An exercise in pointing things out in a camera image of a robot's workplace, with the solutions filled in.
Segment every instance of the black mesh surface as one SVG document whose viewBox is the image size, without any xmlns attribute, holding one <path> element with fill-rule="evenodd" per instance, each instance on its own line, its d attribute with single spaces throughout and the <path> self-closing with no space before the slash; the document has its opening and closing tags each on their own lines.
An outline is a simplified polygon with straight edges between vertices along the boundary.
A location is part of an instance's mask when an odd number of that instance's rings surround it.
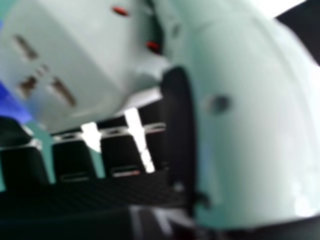
<svg viewBox="0 0 320 240">
<path fill-rule="evenodd" d="M 167 186 L 162 171 L 7 191 L 0 194 L 0 222 L 86 215 L 129 205 L 182 206 L 182 197 Z"/>
</svg>

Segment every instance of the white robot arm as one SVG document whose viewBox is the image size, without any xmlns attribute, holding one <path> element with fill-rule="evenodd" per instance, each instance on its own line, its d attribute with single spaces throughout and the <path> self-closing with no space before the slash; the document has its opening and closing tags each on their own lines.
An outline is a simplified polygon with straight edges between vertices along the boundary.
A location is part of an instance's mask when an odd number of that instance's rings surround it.
<svg viewBox="0 0 320 240">
<path fill-rule="evenodd" d="M 151 52 L 161 36 L 163 54 Z M 320 214 L 318 69 L 245 0 L 20 0 L 0 79 L 51 133 L 147 104 L 160 86 L 172 181 L 199 225 Z"/>
</svg>

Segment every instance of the blue object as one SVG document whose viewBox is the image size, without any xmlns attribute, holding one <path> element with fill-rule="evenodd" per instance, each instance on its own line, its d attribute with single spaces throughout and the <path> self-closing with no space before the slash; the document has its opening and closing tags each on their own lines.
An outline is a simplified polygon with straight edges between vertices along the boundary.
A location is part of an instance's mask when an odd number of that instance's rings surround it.
<svg viewBox="0 0 320 240">
<path fill-rule="evenodd" d="M 32 120 L 28 111 L 9 93 L 0 80 L 0 117 L 10 117 L 25 124 Z"/>
</svg>

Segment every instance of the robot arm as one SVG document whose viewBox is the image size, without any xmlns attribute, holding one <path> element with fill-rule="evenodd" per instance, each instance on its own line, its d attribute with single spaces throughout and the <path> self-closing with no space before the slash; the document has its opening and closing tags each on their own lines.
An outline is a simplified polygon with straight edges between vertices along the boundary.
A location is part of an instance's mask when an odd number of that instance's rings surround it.
<svg viewBox="0 0 320 240">
<path fill-rule="evenodd" d="M 21 0 L 1 34 L 0 78 L 50 132 L 111 118 L 161 85 L 172 182 L 198 224 L 318 215 L 318 75 L 302 44 L 244 0 L 151 2 Z M 164 56 L 145 47 L 153 10 Z"/>
</svg>

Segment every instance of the white plastic casing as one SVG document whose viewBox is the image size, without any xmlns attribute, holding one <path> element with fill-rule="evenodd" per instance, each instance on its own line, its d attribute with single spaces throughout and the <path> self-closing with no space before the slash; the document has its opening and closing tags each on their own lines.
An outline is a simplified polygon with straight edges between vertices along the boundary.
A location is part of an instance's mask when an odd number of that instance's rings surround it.
<svg viewBox="0 0 320 240">
<path fill-rule="evenodd" d="M 129 97 L 156 86 L 167 66 L 146 47 L 151 15 L 143 0 L 20 0 L 1 32 L 0 79 L 51 133 L 146 104 Z M 17 36 L 36 57 L 26 57 Z M 36 83 L 22 96 L 19 87 L 32 76 Z M 57 94 L 60 85 L 53 89 L 57 79 L 69 97 Z"/>
<path fill-rule="evenodd" d="M 320 213 L 319 67 L 245 0 L 153 0 L 196 114 L 196 221 L 252 229 Z M 228 108 L 216 113 L 216 99 Z"/>
</svg>

